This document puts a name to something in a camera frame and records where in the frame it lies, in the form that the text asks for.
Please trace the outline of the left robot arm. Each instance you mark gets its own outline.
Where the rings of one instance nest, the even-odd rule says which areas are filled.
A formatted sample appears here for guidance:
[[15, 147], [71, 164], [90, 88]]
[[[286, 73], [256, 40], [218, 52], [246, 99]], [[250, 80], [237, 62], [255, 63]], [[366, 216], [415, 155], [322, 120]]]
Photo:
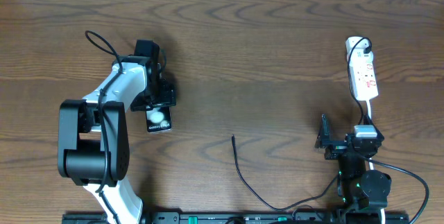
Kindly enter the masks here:
[[141, 223], [144, 202], [130, 185], [126, 111], [145, 112], [148, 132], [170, 130], [174, 85], [162, 77], [160, 47], [138, 40], [131, 55], [120, 55], [110, 75], [80, 100], [60, 105], [58, 171], [89, 191], [102, 214], [65, 214], [63, 223]]

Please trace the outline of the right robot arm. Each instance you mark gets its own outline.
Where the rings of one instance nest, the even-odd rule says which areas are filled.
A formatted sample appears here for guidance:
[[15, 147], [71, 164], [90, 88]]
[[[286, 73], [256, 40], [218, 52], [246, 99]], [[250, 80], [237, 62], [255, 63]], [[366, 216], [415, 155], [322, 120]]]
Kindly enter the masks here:
[[377, 154], [383, 141], [384, 136], [368, 117], [344, 139], [333, 140], [327, 117], [321, 117], [315, 147], [325, 150], [325, 159], [339, 163], [338, 195], [343, 198], [344, 206], [334, 213], [337, 222], [385, 222], [381, 211], [388, 205], [391, 177], [366, 168], [366, 162]]

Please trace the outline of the black flip smartphone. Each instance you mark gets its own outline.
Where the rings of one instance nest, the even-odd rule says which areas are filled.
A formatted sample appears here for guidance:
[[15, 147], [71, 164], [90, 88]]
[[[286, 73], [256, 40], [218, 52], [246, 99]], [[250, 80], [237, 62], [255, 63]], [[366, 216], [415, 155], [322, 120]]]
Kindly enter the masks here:
[[172, 129], [170, 107], [159, 107], [146, 111], [148, 133], [165, 132]]

